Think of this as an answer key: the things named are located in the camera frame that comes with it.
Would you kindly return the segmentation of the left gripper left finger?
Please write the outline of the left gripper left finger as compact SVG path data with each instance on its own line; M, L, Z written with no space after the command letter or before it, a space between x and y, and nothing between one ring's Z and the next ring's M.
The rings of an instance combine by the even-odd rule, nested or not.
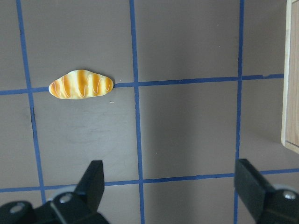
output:
M103 162L92 161L75 189L57 195L50 207L60 224L103 224L98 212L103 193Z

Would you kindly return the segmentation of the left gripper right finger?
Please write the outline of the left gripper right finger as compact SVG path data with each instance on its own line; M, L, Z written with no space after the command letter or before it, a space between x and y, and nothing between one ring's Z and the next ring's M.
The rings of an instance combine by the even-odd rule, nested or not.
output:
M235 162L234 187L256 224L299 222L299 193L286 185L272 185L246 159Z

